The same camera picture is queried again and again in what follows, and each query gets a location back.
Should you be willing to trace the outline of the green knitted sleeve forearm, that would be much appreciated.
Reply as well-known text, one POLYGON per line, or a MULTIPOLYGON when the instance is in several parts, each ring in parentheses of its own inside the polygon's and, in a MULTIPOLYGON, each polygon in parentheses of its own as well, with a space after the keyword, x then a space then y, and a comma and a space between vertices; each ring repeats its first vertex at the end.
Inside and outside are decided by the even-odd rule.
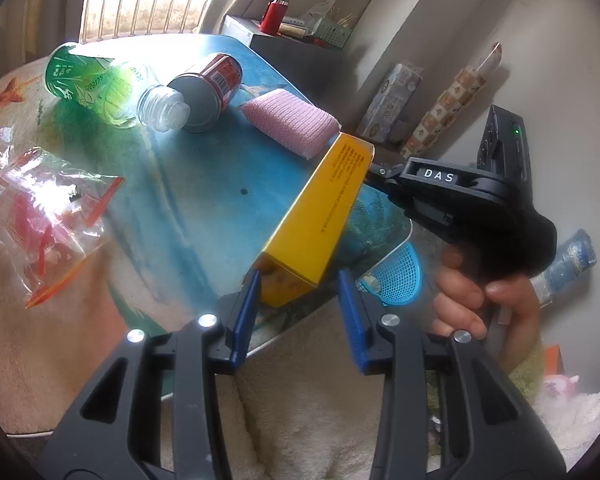
POLYGON ((528 356, 508 374, 508 378, 522 396, 533 403, 541 389, 544 370, 544 348, 538 338, 528 356))

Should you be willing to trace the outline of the person's right hand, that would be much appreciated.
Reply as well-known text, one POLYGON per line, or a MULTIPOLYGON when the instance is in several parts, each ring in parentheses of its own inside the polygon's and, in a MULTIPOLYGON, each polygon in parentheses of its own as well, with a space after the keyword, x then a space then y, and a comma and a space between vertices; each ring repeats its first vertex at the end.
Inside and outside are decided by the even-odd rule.
POLYGON ((507 373, 530 356, 540 340, 541 307, 530 280, 524 274, 514 274, 501 281, 481 286, 471 281, 460 267, 464 255, 460 248, 448 246, 442 250, 441 263, 434 282, 438 293, 432 300, 434 319, 430 332, 449 336, 456 330, 467 330, 478 339, 488 333, 479 311, 493 302, 512 312, 498 364, 507 373))

